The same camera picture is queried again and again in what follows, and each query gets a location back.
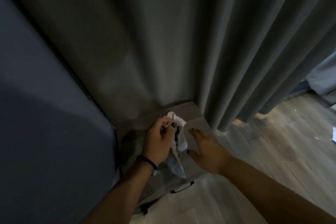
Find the rag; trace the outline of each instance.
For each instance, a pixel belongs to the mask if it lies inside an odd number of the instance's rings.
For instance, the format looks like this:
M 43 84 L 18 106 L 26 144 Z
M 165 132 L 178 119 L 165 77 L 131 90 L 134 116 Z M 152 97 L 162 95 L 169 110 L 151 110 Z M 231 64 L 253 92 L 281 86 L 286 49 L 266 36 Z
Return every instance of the rag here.
M 165 163 L 168 165 L 170 171 L 173 174 L 186 179 L 186 173 L 179 158 L 179 153 L 188 147 L 187 140 L 183 134 L 183 126 L 186 124 L 186 122 L 179 116 L 176 116 L 174 112 L 168 112 L 164 118 L 174 119 L 166 125 L 166 128 L 171 125 L 175 130 L 171 139 L 170 150 Z

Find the black beaded bracelet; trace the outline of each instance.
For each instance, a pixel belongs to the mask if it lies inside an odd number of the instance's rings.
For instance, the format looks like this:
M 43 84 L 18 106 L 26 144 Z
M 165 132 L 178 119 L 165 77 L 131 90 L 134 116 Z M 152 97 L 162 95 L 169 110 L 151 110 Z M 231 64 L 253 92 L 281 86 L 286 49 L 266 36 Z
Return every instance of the black beaded bracelet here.
M 142 155 L 138 155 L 136 158 L 137 161 L 145 161 L 148 164 L 150 164 L 153 167 L 153 175 L 157 175 L 158 173 L 158 167 L 148 158 L 146 158 L 145 156 Z

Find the drawer handle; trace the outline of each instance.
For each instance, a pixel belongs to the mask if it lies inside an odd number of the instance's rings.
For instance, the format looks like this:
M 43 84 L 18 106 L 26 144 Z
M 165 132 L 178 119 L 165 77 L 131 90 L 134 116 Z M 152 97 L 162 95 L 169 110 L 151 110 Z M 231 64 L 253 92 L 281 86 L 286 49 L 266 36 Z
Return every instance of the drawer handle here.
M 194 181 L 191 181 L 191 182 L 190 182 L 190 185 L 189 185 L 188 187 L 186 187 L 186 188 L 184 188 L 184 189 L 181 189 L 181 190 L 179 190 L 179 191 L 171 190 L 171 191 L 170 191 L 170 193 L 171 193 L 171 194 L 174 194 L 174 193 L 177 193 L 177 192 L 183 191 L 183 190 L 185 190 L 185 189 L 189 188 L 189 187 L 190 187 L 191 185 L 193 185 L 194 183 L 195 183 Z

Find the finger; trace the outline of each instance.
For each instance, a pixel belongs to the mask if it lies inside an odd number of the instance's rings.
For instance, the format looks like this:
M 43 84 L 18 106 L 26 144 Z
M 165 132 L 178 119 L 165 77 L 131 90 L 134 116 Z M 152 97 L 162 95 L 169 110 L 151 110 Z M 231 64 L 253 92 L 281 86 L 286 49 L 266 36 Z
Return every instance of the finger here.
M 175 132 L 175 129 L 172 127 L 172 126 L 169 126 L 167 129 L 166 129 L 166 134 L 165 136 L 162 138 L 163 141 L 167 142 L 167 144 L 171 144 L 171 139 L 173 138 L 174 136 L 174 132 Z
M 194 129 L 189 129 L 189 133 L 191 133 L 192 137 L 195 139 L 197 145 L 199 144 L 199 142 L 204 139 L 200 133 L 196 132 Z
M 201 156 L 193 150 L 188 150 L 189 156 L 196 162 L 197 165 L 201 166 Z
M 208 137 L 208 136 L 204 133 L 204 131 L 199 130 L 199 129 L 194 129 L 194 130 L 197 131 L 202 137 L 204 137 L 204 138 Z
M 159 118 L 153 125 L 153 128 L 160 129 L 162 125 L 171 122 L 173 119 L 171 118 Z

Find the hand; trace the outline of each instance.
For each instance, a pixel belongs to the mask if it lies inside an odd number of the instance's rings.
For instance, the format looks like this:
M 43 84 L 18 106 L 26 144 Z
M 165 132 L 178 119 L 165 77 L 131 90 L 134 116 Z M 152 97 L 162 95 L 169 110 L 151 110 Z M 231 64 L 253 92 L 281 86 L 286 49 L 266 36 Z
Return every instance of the hand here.
M 194 137 L 199 150 L 199 154 L 193 150 L 187 151 L 189 156 L 205 171 L 223 175 L 233 156 L 202 130 L 189 129 L 189 133 Z
M 174 128 L 163 125 L 171 122 L 173 119 L 160 118 L 147 131 L 143 142 L 141 155 L 151 160 L 156 166 L 164 161 L 169 153 L 171 139 L 174 135 Z

